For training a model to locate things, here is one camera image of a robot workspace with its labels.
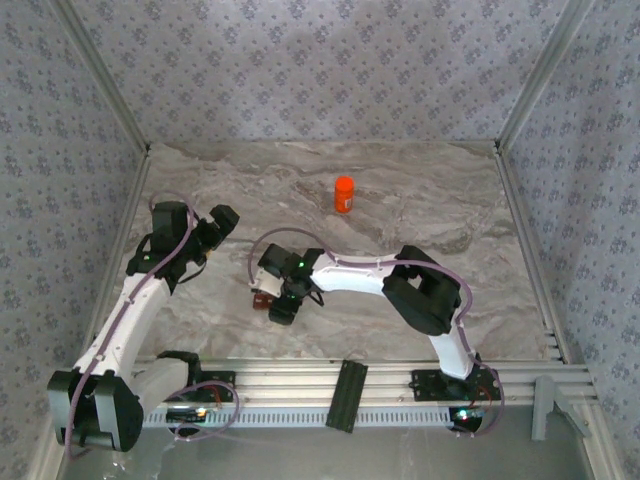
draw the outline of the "robotic arm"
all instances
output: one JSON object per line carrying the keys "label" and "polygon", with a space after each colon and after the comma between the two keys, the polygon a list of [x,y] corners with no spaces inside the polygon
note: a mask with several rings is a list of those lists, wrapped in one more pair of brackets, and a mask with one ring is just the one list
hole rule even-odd
{"label": "robotic arm", "polygon": [[461,303],[460,285],[426,267],[389,265],[396,260],[437,265],[422,250],[410,245],[397,255],[340,256],[340,262],[336,262],[333,255],[322,249],[309,249],[300,256],[271,244],[258,262],[260,269],[251,287],[274,297],[269,319],[281,325],[291,325],[305,297],[324,305],[322,294],[334,290],[384,296],[411,327],[428,336],[438,354],[442,373],[464,381],[474,363],[458,329],[451,324]]}
{"label": "robotic arm", "polygon": [[[176,390],[199,381],[200,364],[193,353],[164,352],[135,378],[132,367],[160,308],[178,285],[204,269],[209,253],[233,231],[239,219],[226,205],[218,205],[210,214],[212,222],[196,215],[197,226],[184,246],[140,288],[146,274],[180,245],[190,221],[184,203],[155,205],[153,232],[143,238],[129,261],[122,293],[100,334],[72,370],[54,372],[47,386],[60,444],[64,443],[67,422],[74,410],[71,399],[87,372],[90,375],[75,406],[71,443],[123,452],[137,441],[145,415]],[[187,265],[192,262],[201,268],[184,279]],[[122,307],[126,302],[130,305],[125,312]]]}

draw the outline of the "floor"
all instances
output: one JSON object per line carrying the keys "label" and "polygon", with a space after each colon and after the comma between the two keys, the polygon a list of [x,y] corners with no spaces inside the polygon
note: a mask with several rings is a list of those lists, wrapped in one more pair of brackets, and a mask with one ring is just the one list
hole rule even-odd
{"label": "floor", "polygon": [[456,438],[444,428],[238,429],[225,439],[173,442],[145,430],[129,453],[96,451],[58,480],[93,478],[242,478],[246,480],[589,480],[582,442],[561,414],[547,440],[531,441],[531,407],[509,407],[491,435]]}
{"label": "floor", "polygon": [[[541,315],[488,149],[416,142],[157,144],[150,165],[113,302],[126,260],[150,230],[153,192],[190,195],[200,214],[229,204],[240,223],[204,273],[160,311],[142,355],[177,349],[204,357],[436,358],[428,339],[382,297],[334,292],[324,308],[305,303],[291,327],[254,311],[247,253],[262,233],[287,225],[312,230],[345,254],[422,248],[469,281],[474,306],[465,326],[484,358],[546,358]],[[342,174],[356,181],[348,215],[336,214],[332,203],[333,182]],[[297,235],[272,241],[300,252],[315,247]]]}

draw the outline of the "marble surface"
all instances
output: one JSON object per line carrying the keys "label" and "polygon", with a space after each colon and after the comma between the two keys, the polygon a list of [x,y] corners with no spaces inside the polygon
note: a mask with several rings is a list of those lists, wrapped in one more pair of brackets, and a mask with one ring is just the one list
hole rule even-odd
{"label": "marble surface", "polygon": [[[296,226],[344,254],[395,253],[403,244],[422,248],[469,281],[475,299],[465,326],[484,358],[546,357],[542,319],[490,154],[446,143],[264,142],[158,144],[150,155],[114,303],[126,260],[150,230],[153,192],[191,195],[200,214],[229,204],[240,223],[204,273],[178,288],[160,311],[141,355],[179,349],[203,357],[436,358],[428,339],[383,297],[333,292],[324,308],[305,302],[290,327],[254,311],[249,248],[267,230]],[[346,216],[336,214],[332,203],[341,174],[354,177],[357,189]],[[271,240],[299,252],[315,246],[295,234]]]}

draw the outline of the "patterned wallpaper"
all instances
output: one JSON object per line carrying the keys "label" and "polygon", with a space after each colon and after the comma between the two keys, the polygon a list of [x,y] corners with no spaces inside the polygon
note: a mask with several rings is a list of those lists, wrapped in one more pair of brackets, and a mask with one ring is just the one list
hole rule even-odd
{"label": "patterned wallpaper", "polygon": [[151,141],[497,137],[566,0],[75,0]]}
{"label": "patterned wallpaper", "polygon": [[79,353],[140,154],[42,0],[0,4],[0,478]]}
{"label": "patterned wallpaper", "polygon": [[640,478],[640,5],[597,0],[510,161],[566,333]]}

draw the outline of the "orange bottle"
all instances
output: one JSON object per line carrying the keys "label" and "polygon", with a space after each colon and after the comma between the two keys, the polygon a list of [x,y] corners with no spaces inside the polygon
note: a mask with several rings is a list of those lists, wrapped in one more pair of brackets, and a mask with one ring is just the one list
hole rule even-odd
{"label": "orange bottle", "polygon": [[338,177],[336,180],[335,206],[338,213],[349,213],[353,208],[355,182],[351,177]]}

